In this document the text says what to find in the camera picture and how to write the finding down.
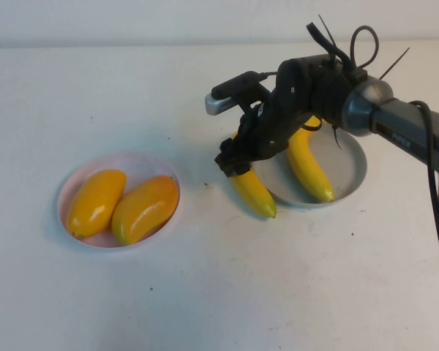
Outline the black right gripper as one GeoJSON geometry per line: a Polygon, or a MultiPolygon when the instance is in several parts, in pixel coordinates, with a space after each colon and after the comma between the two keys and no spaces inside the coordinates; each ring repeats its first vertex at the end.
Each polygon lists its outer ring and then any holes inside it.
{"type": "MultiPolygon", "coordinates": [[[[278,104],[263,102],[245,113],[239,122],[237,148],[243,157],[237,159],[237,174],[251,170],[251,161],[270,159],[288,146],[289,138],[307,122],[307,112],[284,111],[278,104]]],[[[214,161],[230,178],[235,174],[234,156],[220,148],[214,161]]]]}

